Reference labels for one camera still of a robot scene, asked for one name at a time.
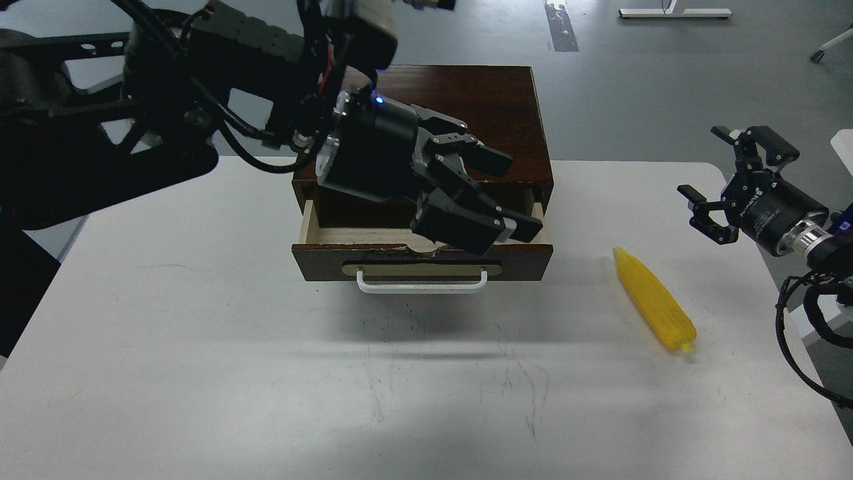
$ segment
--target yellow corn cob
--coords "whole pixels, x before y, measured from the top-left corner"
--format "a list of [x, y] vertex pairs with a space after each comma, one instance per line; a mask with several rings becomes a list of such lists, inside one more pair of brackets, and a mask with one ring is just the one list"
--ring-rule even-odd
[[622, 285], [660, 342], [670, 350], [691, 354], [696, 328], [672, 294], [654, 273], [624, 249], [613, 249], [613, 259]]

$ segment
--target wooden drawer box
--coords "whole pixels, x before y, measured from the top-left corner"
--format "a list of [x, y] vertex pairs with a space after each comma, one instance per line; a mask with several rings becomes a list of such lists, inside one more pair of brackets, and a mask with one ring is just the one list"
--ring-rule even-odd
[[[394, 66], [377, 91], [464, 120], [486, 145], [510, 154], [502, 178], [468, 170], [503, 207], [544, 218], [554, 188], [548, 147], [529, 67]], [[306, 280], [352, 280], [361, 267], [379, 279], [436, 280], [478, 276], [540, 280], [554, 251], [547, 224], [533, 243], [499, 243], [483, 257], [437, 248], [413, 234], [414, 204], [374, 203], [319, 187], [313, 164], [293, 175], [304, 218], [293, 256]]]

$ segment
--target cable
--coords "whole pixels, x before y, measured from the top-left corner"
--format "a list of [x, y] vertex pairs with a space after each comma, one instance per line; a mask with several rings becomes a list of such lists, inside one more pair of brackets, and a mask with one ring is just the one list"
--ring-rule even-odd
[[208, 9], [201, 9], [194, 14], [187, 17], [187, 20], [183, 23], [183, 28], [181, 29], [181, 37], [178, 39], [178, 43], [183, 47], [187, 47], [187, 38], [189, 37], [189, 30], [193, 26], [193, 22], [198, 20], [201, 17], [210, 18], [213, 15], [213, 12]]
[[809, 319], [811, 326], [821, 338], [832, 345], [841, 348], [853, 348], [853, 338], [841, 336], [833, 331], [823, 317], [821, 307], [817, 304], [817, 298], [822, 295], [838, 295], [844, 292], [844, 286], [839, 283], [812, 285], [805, 291], [803, 297], [803, 310]]
[[219, 128], [219, 132], [222, 133], [223, 138], [225, 138], [225, 142], [231, 147], [231, 149], [239, 156], [243, 161], [251, 165], [252, 167], [257, 168], [263, 172], [267, 173], [292, 173], [298, 170], [302, 170], [314, 160], [316, 154], [320, 151], [319, 148], [316, 148], [316, 152], [314, 148], [317, 145], [322, 146], [322, 142], [319, 140], [314, 142], [314, 147], [312, 147], [311, 151], [302, 158], [302, 160], [297, 160], [296, 162], [290, 165], [270, 165], [269, 163], [264, 163], [257, 158], [255, 158], [252, 154], [248, 152], [237, 140], [237, 137], [234, 136], [234, 133], [228, 128], [227, 125], [223, 125]]
[[[793, 295], [794, 291], [800, 285], [813, 282], [815, 278], [816, 274], [814, 272], [809, 272], [802, 277], [788, 277], [784, 282], [782, 282], [782, 288], [779, 292], [779, 301], [776, 303], [776, 339], [779, 341], [779, 349], [782, 351], [782, 356], [785, 357], [788, 365], [791, 366], [794, 372], [797, 373], [806, 385], [809, 385], [812, 390], [827, 400], [834, 402], [839, 407], [853, 408], [853, 399], [820, 386], [800, 370], [799, 365], [797, 365], [793, 355], [791, 355], [791, 350], [788, 348], [788, 343], [785, 339], [785, 308], [787, 307], [788, 300], [791, 299], [791, 295]], [[788, 285], [793, 280], [796, 280], [796, 282], [789, 289]]]

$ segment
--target table surface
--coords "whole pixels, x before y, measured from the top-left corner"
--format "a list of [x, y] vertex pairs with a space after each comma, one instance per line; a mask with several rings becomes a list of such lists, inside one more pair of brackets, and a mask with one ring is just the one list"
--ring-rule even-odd
[[[848, 477], [757, 247], [687, 224], [676, 185], [720, 173], [553, 167], [545, 279], [473, 296], [306, 283], [290, 178], [234, 158], [93, 214], [0, 371], [0, 477]], [[645, 325], [615, 245], [691, 315], [694, 356]]]

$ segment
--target drawer handle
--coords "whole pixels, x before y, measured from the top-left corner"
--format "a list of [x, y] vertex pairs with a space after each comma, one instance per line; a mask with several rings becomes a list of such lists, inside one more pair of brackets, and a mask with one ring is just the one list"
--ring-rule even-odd
[[358, 289], [364, 293], [381, 294], [466, 294], [477, 293], [485, 288], [489, 280], [489, 272], [480, 270], [480, 281], [476, 284], [369, 284], [364, 281], [364, 270], [361, 268], [356, 272], [356, 283]]

